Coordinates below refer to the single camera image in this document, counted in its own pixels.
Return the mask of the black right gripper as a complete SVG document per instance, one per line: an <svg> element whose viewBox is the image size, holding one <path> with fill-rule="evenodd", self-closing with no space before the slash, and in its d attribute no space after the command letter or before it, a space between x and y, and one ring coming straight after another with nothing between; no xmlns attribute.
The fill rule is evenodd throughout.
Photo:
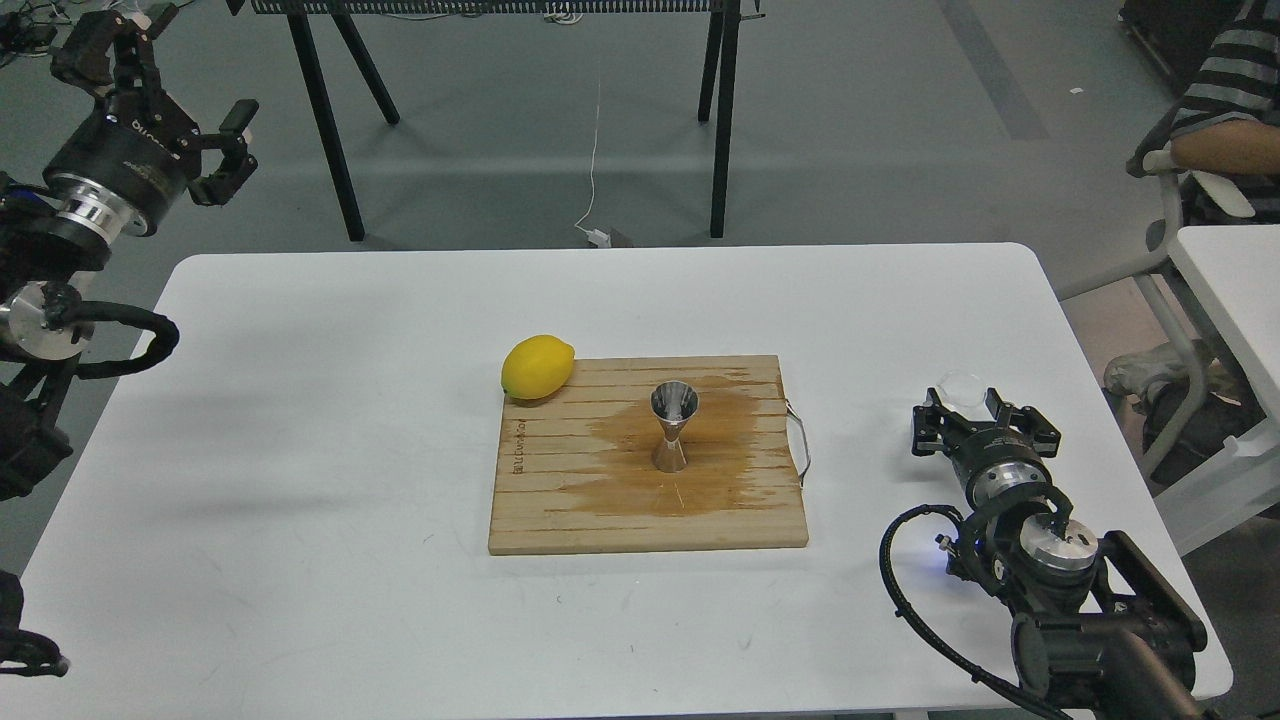
<svg viewBox="0 0 1280 720"><path fill-rule="evenodd" d="M1056 457L1060 430L1033 406L1015 406L996 388L986 391L986 407L996 427L966 436L966 418L952 410L938 389L928 389L911 410L911 454L942 452L960 480L972 509L1028 483L1051 483L1042 457Z"/></svg>

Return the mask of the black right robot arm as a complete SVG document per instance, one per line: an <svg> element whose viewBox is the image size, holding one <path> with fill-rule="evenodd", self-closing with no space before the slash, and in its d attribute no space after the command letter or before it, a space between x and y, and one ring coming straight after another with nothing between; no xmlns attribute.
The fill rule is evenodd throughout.
<svg viewBox="0 0 1280 720"><path fill-rule="evenodd" d="M970 680L1046 719L1070 710L1097 719L1207 719L1193 698L1204 624L1135 542L1097 536L1078 521L1046 460L1059 429L1038 409L987 389L988 418L947 407L937 388L911 413L911 452L943 455L969 512L925 503L895 518L878 551L895 612ZM951 577L978 584L1011 615L1016 680L964 657L916 612L892 565L893 539L911 519L940 515L952 536L936 542Z"/></svg>

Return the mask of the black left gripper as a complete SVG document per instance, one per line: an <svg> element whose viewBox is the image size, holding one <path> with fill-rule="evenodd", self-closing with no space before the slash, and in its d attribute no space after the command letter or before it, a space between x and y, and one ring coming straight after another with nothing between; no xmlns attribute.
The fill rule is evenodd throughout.
<svg viewBox="0 0 1280 720"><path fill-rule="evenodd" d="M88 12L52 51L51 74L82 88L93 110L44 170L60 201L54 217L104 241L155 234L187 187L201 206L225 206L256 172L248 126L260 109L241 99L216 133L192 131L186 151L173 150L143 126L179 126L180 106L163 88L154 40L179 9L159 3L140 14ZM218 150L221 160L196 177L196 159Z"/></svg>

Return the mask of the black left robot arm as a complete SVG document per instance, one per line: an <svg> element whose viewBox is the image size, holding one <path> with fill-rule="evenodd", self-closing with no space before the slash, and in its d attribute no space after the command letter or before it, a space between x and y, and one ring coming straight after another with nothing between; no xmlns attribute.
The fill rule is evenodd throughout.
<svg viewBox="0 0 1280 720"><path fill-rule="evenodd" d="M210 132L163 87L154 42L172 3L142 14L90 12L52 53L51 73L82 88L93 110L44 169L41 184L3 177L1 497L26 497L70 455L58 415L73 380L156 366L177 325L142 307L84 292L123 234L151 236L175 201L228 204L257 169L241 99Z"/></svg>

